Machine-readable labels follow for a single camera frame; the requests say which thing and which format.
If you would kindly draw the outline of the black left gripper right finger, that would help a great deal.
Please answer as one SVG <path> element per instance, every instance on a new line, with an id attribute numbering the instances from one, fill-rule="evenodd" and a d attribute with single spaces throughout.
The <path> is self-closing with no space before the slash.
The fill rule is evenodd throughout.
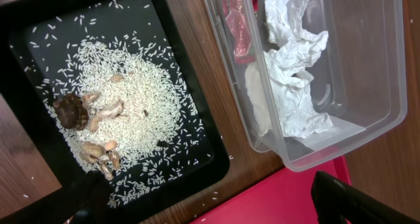
<path id="1" fill-rule="evenodd" d="M 316 172 L 311 197 L 319 223 L 419 224 L 324 171 Z"/>

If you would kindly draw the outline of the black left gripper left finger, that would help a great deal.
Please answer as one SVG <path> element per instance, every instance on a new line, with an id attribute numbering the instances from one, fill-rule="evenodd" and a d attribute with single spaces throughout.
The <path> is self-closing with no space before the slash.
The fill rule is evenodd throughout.
<path id="1" fill-rule="evenodd" d="M 90 171 L 69 187 L 62 187 L 42 199 L 1 219 L 2 223 L 64 223 L 83 208 L 95 223 L 109 223 L 107 203 L 111 188 L 99 171 Z"/>

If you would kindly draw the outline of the food scraps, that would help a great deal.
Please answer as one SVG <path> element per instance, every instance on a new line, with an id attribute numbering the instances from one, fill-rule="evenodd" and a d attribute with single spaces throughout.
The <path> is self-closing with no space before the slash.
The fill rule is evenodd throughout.
<path id="1" fill-rule="evenodd" d="M 38 24 L 13 37 L 41 62 L 35 88 L 77 164 L 87 143 L 116 143 L 109 205 L 120 208 L 187 176 L 214 155 L 152 0 L 108 6 Z"/>

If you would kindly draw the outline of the white napkin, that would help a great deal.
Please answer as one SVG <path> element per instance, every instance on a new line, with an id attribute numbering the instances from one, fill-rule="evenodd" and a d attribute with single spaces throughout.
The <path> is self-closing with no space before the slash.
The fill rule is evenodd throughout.
<path id="1" fill-rule="evenodd" d="M 309 0 L 265 0 L 268 40 L 279 48 L 264 53 L 274 103 L 284 137 L 305 139 L 329 132 L 334 125 L 327 113 L 314 109 L 308 72 L 326 49 L 329 34 L 303 29 L 302 18 Z"/>

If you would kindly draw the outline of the red snack wrapper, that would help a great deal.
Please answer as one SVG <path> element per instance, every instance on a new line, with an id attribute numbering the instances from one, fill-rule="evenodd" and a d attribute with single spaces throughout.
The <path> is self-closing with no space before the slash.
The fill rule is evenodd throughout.
<path id="1" fill-rule="evenodd" d="M 221 0 L 224 20 L 233 36 L 233 55 L 236 64 L 249 64 L 255 61 L 251 50 L 251 36 L 246 24 L 243 0 Z"/>

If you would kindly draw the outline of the red serving tray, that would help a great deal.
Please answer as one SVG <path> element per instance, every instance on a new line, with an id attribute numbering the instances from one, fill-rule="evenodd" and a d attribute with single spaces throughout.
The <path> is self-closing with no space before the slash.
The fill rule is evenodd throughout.
<path id="1" fill-rule="evenodd" d="M 343 156 L 302 172 L 284 168 L 192 223 L 317 223 L 310 191 L 318 170 L 351 184 Z"/>

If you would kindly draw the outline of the black plastic tray bin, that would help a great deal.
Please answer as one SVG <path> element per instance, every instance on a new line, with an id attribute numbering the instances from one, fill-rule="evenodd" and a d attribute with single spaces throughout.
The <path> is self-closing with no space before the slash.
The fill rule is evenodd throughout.
<path id="1" fill-rule="evenodd" d="M 79 40 L 82 33 L 70 21 L 72 14 L 87 12 L 89 5 L 109 0 L 17 0 L 1 6 L 1 93 L 26 130 L 56 178 L 65 187 L 79 181 L 84 172 L 53 124 L 36 89 L 45 76 L 55 77 L 63 65 L 64 43 Z M 165 164 L 163 174 L 179 170 L 180 175 L 166 185 L 120 208 L 108 208 L 117 223 L 139 223 L 150 216 L 220 181 L 230 162 L 211 111 L 180 38 L 167 0 L 123 0 L 130 9 L 118 13 L 99 7 L 96 34 L 111 36 L 137 30 L 142 40 L 157 37 L 168 43 L 179 69 L 170 70 L 172 79 L 186 81 L 186 89 L 198 106 L 198 118 L 188 117 L 183 124 L 190 142 L 198 144 L 188 152 L 176 153 L 173 164 Z M 142 11 L 140 2 L 150 4 Z M 198 125 L 203 132 L 198 133 Z"/>

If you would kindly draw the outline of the clear plastic bin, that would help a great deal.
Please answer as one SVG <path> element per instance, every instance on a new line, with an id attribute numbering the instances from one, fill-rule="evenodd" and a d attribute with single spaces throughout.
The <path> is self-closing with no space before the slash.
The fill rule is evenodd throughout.
<path id="1" fill-rule="evenodd" d="M 327 46 L 309 68 L 315 111 L 329 114 L 334 131 L 305 139 L 284 137 L 264 52 L 265 0 L 243 0 L 255 61 L 236 64 L 234 39 L 221 0 L 204 0 L 240 113 L 249 148 L 275 152 L 285 166 L 304 171 L 347 154 L 400 124 L 407 113 L 402 0 L 309 0 L 303 28 L 327 31 Z"/>

